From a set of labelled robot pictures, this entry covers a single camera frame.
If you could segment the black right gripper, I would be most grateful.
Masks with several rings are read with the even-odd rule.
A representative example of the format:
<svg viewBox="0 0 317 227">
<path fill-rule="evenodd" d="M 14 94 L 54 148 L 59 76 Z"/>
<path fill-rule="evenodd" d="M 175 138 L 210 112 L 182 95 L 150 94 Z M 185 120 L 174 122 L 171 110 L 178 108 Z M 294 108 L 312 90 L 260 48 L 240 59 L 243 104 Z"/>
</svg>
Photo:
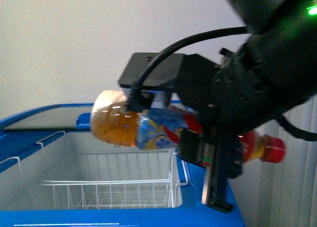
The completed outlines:
<svg viewBox="0 0 317 227">
<path fill-rule="evenodd" d="M 241 175 L 245 163 L 237 137 L 252 131 L 259 116 L 267 114 L 255 85 L 241 82 L 236 69 L 233 58 L 220 68 L 198 54 L 185 55 L 174 84 L 174 91 L 196 111 L 194 118 L 203 127 L 201 135 L 189 129 L 181 132 L 178 156 L 206 167 L 201 203 L 223 213 L 234 207 L 226 201 L 227 178 Z"/>
</svg>

